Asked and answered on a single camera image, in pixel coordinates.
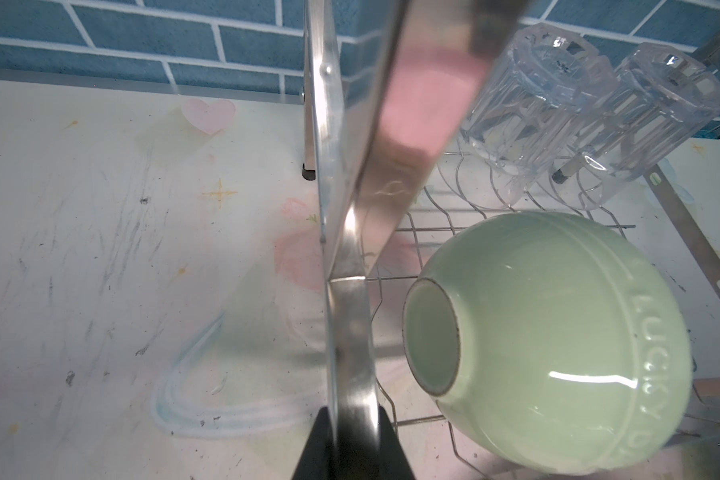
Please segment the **light green bowl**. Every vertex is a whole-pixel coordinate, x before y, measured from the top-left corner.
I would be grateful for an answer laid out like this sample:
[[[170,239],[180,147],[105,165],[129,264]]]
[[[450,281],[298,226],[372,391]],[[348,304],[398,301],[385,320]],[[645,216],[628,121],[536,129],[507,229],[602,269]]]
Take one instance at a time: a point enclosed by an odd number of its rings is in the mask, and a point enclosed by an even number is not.
[[[446,241],[407,294],[403,341],[456,429],[544,473],[650,458],[691,393],[669,286],[637,247],[573,214],[498,215]]]

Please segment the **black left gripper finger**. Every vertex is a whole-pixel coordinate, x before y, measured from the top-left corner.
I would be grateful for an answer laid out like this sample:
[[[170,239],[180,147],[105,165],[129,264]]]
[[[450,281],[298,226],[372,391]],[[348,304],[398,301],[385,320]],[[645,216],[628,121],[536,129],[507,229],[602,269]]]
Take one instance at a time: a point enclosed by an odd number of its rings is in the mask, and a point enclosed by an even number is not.
[[[386,410],[382,406],[378,410],[381,456],[379,479],[414,479]],[[330,419],[328,408],[324,406],[317,413],[292,479],[338,479],[333,469]]]

